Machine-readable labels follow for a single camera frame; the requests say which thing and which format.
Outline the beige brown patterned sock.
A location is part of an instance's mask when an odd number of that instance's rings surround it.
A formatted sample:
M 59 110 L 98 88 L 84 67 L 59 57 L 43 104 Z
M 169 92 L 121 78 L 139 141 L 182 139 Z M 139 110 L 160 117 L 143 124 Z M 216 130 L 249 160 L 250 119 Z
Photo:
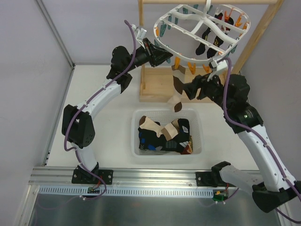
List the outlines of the beige brown patterned sock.
M 182 109 L 182 93 L 183 93 L 183 85 L 184 85 L 184 79 L 185 79 L 185 72 L 186 68 L 179 65 L 177 68 L 175 65 L 172 67 L 172 73 L 173 73 L 173 95 L 168 100 L 168 103 L 172 106 L 172 110 L 177 113 L 181 111 Z

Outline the white plastic sock hanger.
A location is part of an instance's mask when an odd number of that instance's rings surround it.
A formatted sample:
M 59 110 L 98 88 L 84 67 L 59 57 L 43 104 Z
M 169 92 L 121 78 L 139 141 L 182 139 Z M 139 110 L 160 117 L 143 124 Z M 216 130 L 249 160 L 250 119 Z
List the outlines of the white plastic sock hanger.
M 232 9 L 231 19 L 224 21 L 224 12 Z M 174 24 L 170 16 L 178 12 L 179 22 Z M 195 53 L 188 53 L 175 45 L 169 46 L 167 39 L 159 38 L 161 22 L 167 24 L 167 30 L 173 35 L 179 34 L 181 40 L 192 41 Z M 233 54 L 238 43 L 249 32 L 251 21 L 242 9 L 227 4 L 212 7 L 208 0 L 202 10 L 196 6 L 180 4 L 161 16 L 154 24 L 155 43 L 187 62 L 189 66 L 206 65 L 213 57 L 228 57 Z

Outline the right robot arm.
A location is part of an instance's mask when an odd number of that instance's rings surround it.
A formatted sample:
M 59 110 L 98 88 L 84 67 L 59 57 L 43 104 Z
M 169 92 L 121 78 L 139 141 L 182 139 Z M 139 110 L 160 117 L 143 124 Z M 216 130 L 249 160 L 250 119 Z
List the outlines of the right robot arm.
M 265 213 L 300 197 L 300 181 L 281 162 L 262 118 L 247 102 L 250 87 L 245 77 L 232 74 L 224 84 L 217 75 L 211 80 L 207 78 L 208 75 L 198 75 L 184 84 L 183 90 L 190 100 L 207 97 L 223 109 L 226 123 L 243 141 L 260 171 L 259 176 L 252 176 L 223 161 L 211 168 L 211 186 L 234 185 L 250 194 Z

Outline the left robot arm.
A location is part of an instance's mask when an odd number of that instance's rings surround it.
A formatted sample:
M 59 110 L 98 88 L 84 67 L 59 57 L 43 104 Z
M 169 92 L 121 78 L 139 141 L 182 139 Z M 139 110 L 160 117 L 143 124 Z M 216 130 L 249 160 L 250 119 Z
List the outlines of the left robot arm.
M 67 105 L 63 110 L 62 134 L 64 142 L 70 142 L 75 150 L 82 177 L 88 183 L 98 180 L 98 162 L 95 159 L 91 143 L 95 138 L 94 118 L 115 97 L 129 86 L 130 71 L 149 63 L 152 67 L 161 65 L 171 58 L 172 53 L 152 44 L 147 38 L 142 45 L 134 48 L 132 54 L 123 46 L 112 51 L 111 69 L 101 88 L 91 97 L 76 106 Z

